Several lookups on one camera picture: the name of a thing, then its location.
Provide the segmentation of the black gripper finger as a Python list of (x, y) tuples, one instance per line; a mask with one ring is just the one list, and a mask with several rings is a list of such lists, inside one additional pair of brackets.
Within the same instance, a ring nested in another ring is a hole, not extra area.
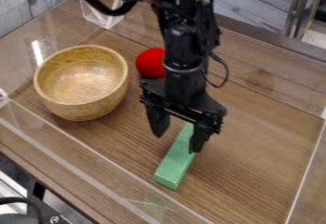
[(148, 117), (150, 121), (150, 129), (157, 137), (161, 137), (170, 127), (170, 114), (165, 109), (146, 105)]
[(212, 136), (212, 130), (205, 122), (194, 125), (194, 132), (190, 138), (190, 153), (200, 153), (204, 149), (205, 142)]

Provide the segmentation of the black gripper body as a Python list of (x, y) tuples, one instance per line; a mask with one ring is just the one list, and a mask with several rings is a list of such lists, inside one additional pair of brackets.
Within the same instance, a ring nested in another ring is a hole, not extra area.
[(212, 133), (222, 131), (226, 107), (206, 92), (205, 69), (168, 71), (165, 79), (144, 79), (141, 96), (145, 105), (162, 108), (194, 124), (205, 122)]

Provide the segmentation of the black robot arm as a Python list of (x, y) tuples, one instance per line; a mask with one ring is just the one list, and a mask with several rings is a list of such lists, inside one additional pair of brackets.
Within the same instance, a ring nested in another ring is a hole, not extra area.
[(165, 134), (174, 116), (194, 125), (189, 151), (198, 153), (210, 136), (222, 131), (228, 115), (228, 108), (206, 91), (212, 84), (209, 61), (226, 63), (214, 53), (221, 45), (214, 0), (124, 0), (122, 6), (114, 9), (101, 0), (85, 1), (109, 16), (125, 15), (138, 2), (150, 1), (165, 41), (166, 76), (142, 80), (141, 100), (156, 136)]

